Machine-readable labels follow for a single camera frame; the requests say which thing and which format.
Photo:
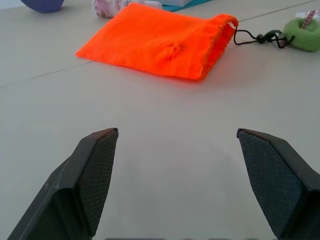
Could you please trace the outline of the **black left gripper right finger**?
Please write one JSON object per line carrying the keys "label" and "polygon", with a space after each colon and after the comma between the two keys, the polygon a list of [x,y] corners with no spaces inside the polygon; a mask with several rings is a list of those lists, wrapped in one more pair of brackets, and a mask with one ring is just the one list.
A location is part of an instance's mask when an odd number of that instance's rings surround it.
{"label": "black left gripper right finger", "polygon": [[278,240],[320,240],[320,174],[284,139],[240,128],[249,181]]}

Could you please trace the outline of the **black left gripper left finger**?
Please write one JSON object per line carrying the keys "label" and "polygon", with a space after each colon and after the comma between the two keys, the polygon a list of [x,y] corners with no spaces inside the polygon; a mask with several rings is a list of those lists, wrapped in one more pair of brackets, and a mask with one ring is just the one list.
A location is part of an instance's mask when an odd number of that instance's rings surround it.
{"label": "black left gripper left finger", "polygon": [[92,240],[108,195],[119,130],[93,132],[47,178],[7,240]]}

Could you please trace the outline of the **green felt apple toy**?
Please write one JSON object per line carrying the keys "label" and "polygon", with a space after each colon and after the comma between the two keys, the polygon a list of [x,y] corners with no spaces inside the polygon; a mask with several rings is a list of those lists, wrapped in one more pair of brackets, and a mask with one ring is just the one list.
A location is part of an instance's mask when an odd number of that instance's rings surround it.
{"label": "green felt apple toy", "polygon": [[316,52],[320,50],[320,13],[318,10],[300,12],[284,27],[284,36],[293,47]]}

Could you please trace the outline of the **orange cloth bag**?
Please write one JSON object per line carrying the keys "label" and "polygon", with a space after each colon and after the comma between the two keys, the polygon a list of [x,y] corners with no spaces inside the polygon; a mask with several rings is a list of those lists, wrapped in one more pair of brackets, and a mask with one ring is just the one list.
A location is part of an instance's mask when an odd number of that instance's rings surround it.
{"label": "orange cloth bag", "polygon": [[230,14],[193,17],[130,3],[77,52],[79,58],[201,82],[239,25]]}

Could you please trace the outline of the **floral clear plastic bottle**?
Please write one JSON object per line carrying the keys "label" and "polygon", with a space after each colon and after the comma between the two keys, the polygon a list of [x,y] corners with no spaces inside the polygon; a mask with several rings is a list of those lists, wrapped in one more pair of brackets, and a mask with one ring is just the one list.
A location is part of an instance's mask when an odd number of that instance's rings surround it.
{"label": "floral clear plastic bottle", "polygon": [[159,1],[154,0],[92,0],[92,8],[99,17],[113,18],[131,3],[163,9],[163,5]]}

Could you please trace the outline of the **purple bowl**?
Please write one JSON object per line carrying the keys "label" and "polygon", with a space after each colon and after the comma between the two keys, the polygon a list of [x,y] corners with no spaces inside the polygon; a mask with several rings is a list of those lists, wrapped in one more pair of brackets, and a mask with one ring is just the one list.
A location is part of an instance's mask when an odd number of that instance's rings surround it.
{"label": "purple bowl", "polygon": [[58,12],[64,0],[20,0],[28,8],[43,14]]}

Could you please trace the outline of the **blue and green sheets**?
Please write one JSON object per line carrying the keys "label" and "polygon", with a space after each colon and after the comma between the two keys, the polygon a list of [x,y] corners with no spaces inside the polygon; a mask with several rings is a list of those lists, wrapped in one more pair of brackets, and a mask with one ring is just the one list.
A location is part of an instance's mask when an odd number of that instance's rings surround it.
{"label": "blue and green sheets", "polygon": [[186,4],[185,6],[170,6],[170,5],[163,5],[163,9],[169,12],[176,12],[179,10],[183,10],[183,9],[187,9],[187,8],[191,8],[193,6],[197,6],[200,4],[204,4],[207,2],[210,2],[213,0],[192,0],[191,2],[189,2],[188,4]]}

